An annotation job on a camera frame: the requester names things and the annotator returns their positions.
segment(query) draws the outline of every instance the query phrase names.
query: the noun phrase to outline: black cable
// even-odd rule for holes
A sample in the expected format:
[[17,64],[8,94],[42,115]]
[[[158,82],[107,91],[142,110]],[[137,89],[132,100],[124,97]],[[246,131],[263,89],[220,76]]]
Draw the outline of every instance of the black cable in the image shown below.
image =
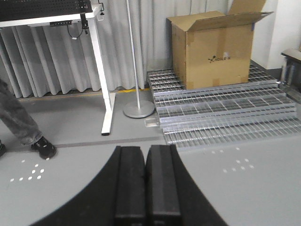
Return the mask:
[[70,36],[73,40],[76,40],[76,39],[78,39],[78,38],[81,36],[81,34],[83,33],[84,29],[81,29],[81,33],[80,33],[79,36],[77,36],[77,37],[73,37],[72,35],[70,35],[70,32],[69,32],[69,25],[67,25],[67,31],[68,31],[69,36]]

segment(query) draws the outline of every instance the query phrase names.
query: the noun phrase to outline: stacked metal grates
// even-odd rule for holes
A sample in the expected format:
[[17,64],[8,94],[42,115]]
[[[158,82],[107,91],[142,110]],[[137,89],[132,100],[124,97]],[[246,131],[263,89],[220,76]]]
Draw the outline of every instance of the stacked metal grates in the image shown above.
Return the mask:
[[172,70],[148,79],[166,142],[178,149],[301,132],[296,103],[253,65],[243,84],[185,90]]

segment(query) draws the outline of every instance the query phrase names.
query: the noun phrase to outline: desk foot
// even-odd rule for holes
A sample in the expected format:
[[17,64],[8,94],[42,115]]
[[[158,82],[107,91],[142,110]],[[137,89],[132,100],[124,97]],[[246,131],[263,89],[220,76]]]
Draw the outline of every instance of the desk foot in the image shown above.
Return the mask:
[[116,96],[116,93],[110,93],[111,111],[109,109],[106,109],[104,120],[103,120],[102,136],[110,135],[112,118],[113,118],[113,110],[114,110],[114,104],[115,104],[115,96]]

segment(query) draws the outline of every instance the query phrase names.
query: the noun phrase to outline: gray jeans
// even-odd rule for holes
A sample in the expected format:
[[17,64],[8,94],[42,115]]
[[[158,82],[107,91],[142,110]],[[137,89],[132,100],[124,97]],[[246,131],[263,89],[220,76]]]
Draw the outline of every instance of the gray jeans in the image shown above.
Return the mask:
[[43,135],[37,123],[0,79],[0,119],[23,145],[36,143]]

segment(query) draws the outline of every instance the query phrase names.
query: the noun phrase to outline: logo on box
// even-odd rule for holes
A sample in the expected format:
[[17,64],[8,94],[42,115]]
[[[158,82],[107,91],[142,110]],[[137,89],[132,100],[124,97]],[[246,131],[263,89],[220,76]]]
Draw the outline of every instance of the logo on box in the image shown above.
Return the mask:
[[229,55],[228,52],[224,52],[223,57],[216,57],[216,56],[214,55],[214,56],[212,56],[211,59],[209,58],[208,60],[210,60],[210,63],[213,63],[213,62],[215,62],[215,61],[231,60],[231,57],[230,57],[230,55]]

